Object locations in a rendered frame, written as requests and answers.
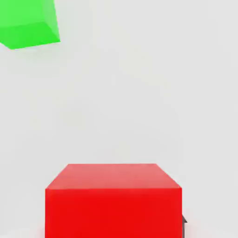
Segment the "small red cube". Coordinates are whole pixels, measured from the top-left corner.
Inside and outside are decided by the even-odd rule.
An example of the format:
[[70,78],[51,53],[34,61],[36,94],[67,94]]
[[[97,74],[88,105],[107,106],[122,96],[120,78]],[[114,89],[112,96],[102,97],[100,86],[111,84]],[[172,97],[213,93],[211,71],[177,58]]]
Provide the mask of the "small red cube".
[[157,164],[69,164],[45,190],[45,238],[184,238],[182,188]]

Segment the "small green cube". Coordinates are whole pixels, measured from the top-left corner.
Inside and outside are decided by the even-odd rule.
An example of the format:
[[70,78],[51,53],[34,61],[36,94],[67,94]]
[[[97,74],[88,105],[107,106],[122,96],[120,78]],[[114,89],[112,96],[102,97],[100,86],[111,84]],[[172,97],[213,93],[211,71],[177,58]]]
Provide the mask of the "small green cube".
[[0,0],[0,43],[20,49],[60,42],[54,0]]

